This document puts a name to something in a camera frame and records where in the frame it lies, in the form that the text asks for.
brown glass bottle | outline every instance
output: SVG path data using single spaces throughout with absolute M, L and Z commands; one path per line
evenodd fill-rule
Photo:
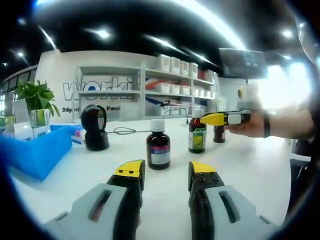
M 189 123 L 189 152 L 194 154 L 203 153 L 206 150 L 207 125 L 200 122 L 203 110 L 195 108 L 192 110 L 192 119 Z
M 151 169 L 162 170 L 170 166 L 170 138 L 164 134 L 162 119 L 151 121 L 151 134 L 146 139 L 147 163 Z

black ceiling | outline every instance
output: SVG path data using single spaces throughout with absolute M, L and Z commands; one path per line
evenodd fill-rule
M 285 39 L 281 30 L 295 31 L 295 25 L 275 0 L 197 0 L 207 10 L 223 19 L 251 50 L 277 53 L 297 48 L 297 37 Z M 41 26 L 61 52 L 109 50 L 146 55 L 167 54 L 186 61 L 195 61 L 203 68 L 215 66 L 201 62 L 145 38 L 165 38 L 175 47 L 204 55 L 220 64 L 218 48 L 232 48 L 229 41 L 214 30 L 202 17 L 174 3 L 173 0 L 60 0 L 49 5 L 25 0 L 12 1 L 8 13 L 1 17 L 0 79 L 39 62 L 41 53 L 53 49 L 41 33 Z M 23 17 L 26 25 L 18 23 Z M 101 41 L 84 29 L 106 27 L 112 38 Z M 25 62 L 17 52 L 25 53 Z

bottle label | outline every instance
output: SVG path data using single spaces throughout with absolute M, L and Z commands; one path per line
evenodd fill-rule
M 189 148 L 193 150 L 202 150 L 206 148 L 207 130 L 204 128 L 196 128 L 189 132 Z
M 170 146 L 152 146 L 150 153 L 152 164 L 162 165 L 170 162 Z

potted plant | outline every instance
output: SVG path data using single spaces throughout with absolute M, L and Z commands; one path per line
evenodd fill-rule
M 56 112 L 60 117 L 59 109 L 51 103 L 55 101 L 55 95 L 47 84 L 40 84 L 39 80 L 37 85 L 33 81 L 18 82 L 15 93 L 17 94 L 17 100 L 25 99 L 29 114 L 32 110 L 49 109 L 52 116 Z

blue plastic tray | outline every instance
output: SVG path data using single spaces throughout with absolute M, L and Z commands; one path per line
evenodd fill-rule
M 57 163 L 72 147 L 68 126 L 32 141 L 0 136 L 0 159 L 26 175 L 45 180 Z

